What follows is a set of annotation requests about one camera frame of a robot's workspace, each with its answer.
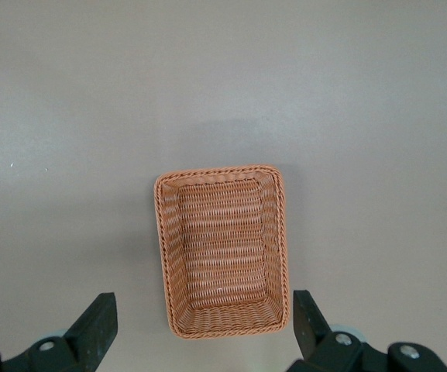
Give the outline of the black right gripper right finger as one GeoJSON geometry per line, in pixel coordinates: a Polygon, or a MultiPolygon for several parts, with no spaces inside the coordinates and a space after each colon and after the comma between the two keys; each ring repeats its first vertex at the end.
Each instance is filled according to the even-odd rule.
{"type": "Polygon", "coordinates": [[[426,346],[398,342],[382,353],[351,332],[332,330],[309,291],[294,292],[293,308],[302,358],[287,372],[447,372],[447,365],[426,346]]]}

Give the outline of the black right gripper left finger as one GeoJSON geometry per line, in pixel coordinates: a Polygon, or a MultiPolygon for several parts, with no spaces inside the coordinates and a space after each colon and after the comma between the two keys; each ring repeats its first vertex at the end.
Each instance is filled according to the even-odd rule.
{"type": "Polygon", "coordinates": [[[48,336],[9,360],[0,372],[95,372],[118,333],[115,294],[101,293],[62,336],[48,336]]]}

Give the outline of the brown deep wicker basket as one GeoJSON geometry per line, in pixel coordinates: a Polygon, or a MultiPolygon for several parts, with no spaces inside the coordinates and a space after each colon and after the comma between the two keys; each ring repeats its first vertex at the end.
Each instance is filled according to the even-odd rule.
{"type": "Polygon", "coordinates": [[[286,199],[266,164],[179,170],[153,188],[167,320],[183,339],[282,330],[291,313],[286,199]]]}

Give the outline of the table cover sheet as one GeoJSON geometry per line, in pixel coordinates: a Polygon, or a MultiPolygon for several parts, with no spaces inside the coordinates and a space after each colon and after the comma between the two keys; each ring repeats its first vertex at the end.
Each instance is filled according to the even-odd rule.
{"type": "Polygon", "coordinates": [[[168,171],[272,164],[290,283],[447,364],[447,0],[0,0],[0,352],[115,293],[98,372],[283,372],[294,332],[167,324],[168,171]]]}

